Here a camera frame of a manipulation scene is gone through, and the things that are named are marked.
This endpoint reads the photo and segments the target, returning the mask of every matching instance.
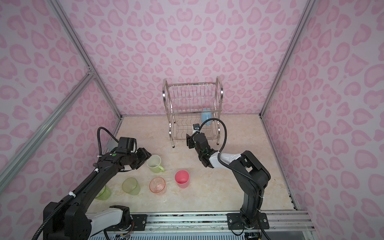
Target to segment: blue mug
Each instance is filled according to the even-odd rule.
[[[204,121],[208,120],[212,118],[212,112],[207,112],[207,113],[201,113],[201,123],[203,123]],[[209,126],[211,124],[212,121],[208,121],[206,123],[207,126]]]

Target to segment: wire rack basket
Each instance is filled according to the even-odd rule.
[[[174,141],[186,140],[192,135],[193,124],[201,122],[202,113],[211,113],[220,119],[223,103],[223,85],[220,77],[214,83],[168,84],[163,81],[163,100],[169,122],[169,138],[172,147]],[[220,140],[220,125],[213,121],[205,124],[202,132],[207,139]]]

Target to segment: green transparent cup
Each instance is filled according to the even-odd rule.
[[[129,195],[138,195],[140,192],[140,185],[134,177],[127,178],[122,183],[121,188]]]
[[[165,169],[160,164],[161,164],[161,157],[158,155],[152,155],[147,160],[147,166],[154,173],[159,173],[159,172],[165,171]]]
[[[97,200],[107,200],[111,196],[111,189],[105,185],[104,188],[101,189],[101,191],[97,194],[95,199]]]

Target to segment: beige marble tabletop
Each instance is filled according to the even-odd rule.
[[[263,210],[293,209],[284,180],[272,153],[258,115],[222,115],[228,131],[224,153],[251,151],[271,174],[265,189]],[[118,173],[108,183],[111,196],[105,201],[94,200],[88,212],[99,212],[111,205],[130,207],[131,212],[195,212],[195,211],[236,211],[243,204],[244,192],[237,183],[232,171],[223,168],[205,168],[194,149],[189,149],[185,141],[175,142],[172,148],[166,116],[125,117],[117,138],[133,137],[138,147],[144,147],[152,155],[161,157],[165,172],[155,174],[144,164],[138,170]],[[219,150],[221,145],[209,141],[212,148]],[[190,184],[181,189],[174,176],[185,169],[190,174]],[[121,189],[123,181],[134,177],[141,191],[131,196]],[[156,195],[149,190],[149,182],[155,177],[166,181],[166,192]]]

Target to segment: pink wall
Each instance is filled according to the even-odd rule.
[[[123,114],[163,114],[162,81],[222,76],[225,113],[258,113],[306,0],[63,0]]]
[[[94,169],[97,128],[112,130],[117,117],[94,82],[70,108],[0,196],[0,238],[30,239],[44,207],[60,201]],[[109,135],[101,131],[103,149]]]
[[[384,1],[322,0],[267,112],[321,239],[384,239]]]
[[[85,75],[44,0],[0,3],[0,172]]]

